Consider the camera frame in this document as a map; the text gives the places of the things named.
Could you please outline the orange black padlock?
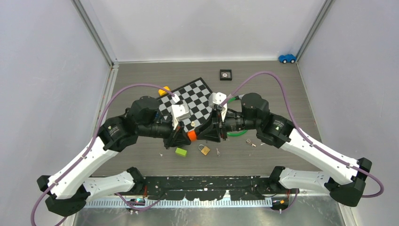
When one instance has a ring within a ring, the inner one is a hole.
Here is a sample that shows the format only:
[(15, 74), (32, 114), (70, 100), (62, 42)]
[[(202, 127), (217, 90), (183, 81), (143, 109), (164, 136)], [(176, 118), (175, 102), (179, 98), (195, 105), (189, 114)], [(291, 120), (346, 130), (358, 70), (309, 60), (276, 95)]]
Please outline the orange black padlock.
[(197, 134), (194, 130), (187, 132), (187, 136), (191, 141), (196, 141), (197, 139)]

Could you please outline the brass padlock with steel shackle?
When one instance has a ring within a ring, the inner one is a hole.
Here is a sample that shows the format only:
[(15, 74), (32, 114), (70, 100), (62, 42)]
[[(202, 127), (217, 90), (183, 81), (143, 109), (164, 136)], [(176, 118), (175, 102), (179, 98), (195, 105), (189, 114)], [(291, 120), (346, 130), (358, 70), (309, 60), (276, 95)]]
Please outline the brass padlock with steel shackle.
[(198, 149), (200, 150), (200, 152), (203, 154), (203, 155), (208, 155), (208, 153), (210, 152), (210, 148), (209, 147), (207, 147), (207, 146), (205, 146), (205, 145), (199, 145), (198, 146)]

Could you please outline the green cable lock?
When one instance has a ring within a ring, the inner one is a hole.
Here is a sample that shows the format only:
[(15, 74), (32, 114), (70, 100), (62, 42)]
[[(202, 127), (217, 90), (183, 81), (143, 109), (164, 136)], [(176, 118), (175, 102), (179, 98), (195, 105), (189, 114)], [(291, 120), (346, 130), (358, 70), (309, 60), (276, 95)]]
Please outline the green cable lock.
[[(236, 101), (236, 100), (241, 100), (242, 97), (243, 97), (243, 95), (235, 96), (235, 97), (231, 98), (227, 103), (230, 103), (230, 102)], [(247, 132), (247, 130), (242, 130), (237, 133), (227, 132), (227, 135), (231, 136), (231, 137), (238, 137), (238, 136), (244, 135), (246, 132)]]

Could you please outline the silver cable lock keys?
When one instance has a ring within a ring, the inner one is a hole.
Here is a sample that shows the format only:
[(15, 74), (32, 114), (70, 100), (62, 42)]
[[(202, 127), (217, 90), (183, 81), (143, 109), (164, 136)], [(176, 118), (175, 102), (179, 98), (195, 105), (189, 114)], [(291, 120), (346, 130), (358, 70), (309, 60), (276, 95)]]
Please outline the silver cable lock keys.
[(251, 145), (251, 146), (253, 146), (253, 147), (256, 147), (256, 145), (250, 139), (247, 139), (246, 143)]

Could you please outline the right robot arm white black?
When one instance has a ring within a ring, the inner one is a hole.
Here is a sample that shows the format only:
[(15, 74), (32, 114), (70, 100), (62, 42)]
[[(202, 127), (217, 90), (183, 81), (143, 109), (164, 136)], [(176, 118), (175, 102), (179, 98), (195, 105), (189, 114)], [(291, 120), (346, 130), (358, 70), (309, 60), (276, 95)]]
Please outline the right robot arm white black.
[(189, 133), (191, 140), (220, 142), (228, 132), (252, 130), (263, 143), (293, 153), (318, 167), (319, 171), (300, 171), (276, 166), (269, 177), (274, 193), (285, 189), (306, 189), (328, 194), (335, 201), (356, 207), (363, 196), (372, 162), (338, 153), (294, 126), (289, 119), (273, 114), (269, 103), (257, 93), (241, 98), (241, 111), (222, 104), (223, 93), (209, 98), (208, 120)]

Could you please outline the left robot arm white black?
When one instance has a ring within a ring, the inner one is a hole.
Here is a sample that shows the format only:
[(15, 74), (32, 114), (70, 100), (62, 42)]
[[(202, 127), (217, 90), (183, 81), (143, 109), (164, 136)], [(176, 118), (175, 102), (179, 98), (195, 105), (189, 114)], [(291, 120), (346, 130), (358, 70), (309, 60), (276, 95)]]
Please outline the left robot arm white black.
[(126, 147), (134, 145), (139, 137), (161, 138), (166, 148), (189, 145), (191, 140), (183, 124), (191, 115), (188, 105), (174, 99), (168, 120), (159, 107), (159, 101), (150, 96), (134, 101), (123, 115), (107, 119), (87, 148), (59, 173), (39, 177), (38, 186), (48, 195), (45, 201), (48, 210), (67, 217), (97, 198), (120, 192), (140, 194), (145, 188), (145, 179), (135, 167), (105, 178), (95, 178), (92, 174)]

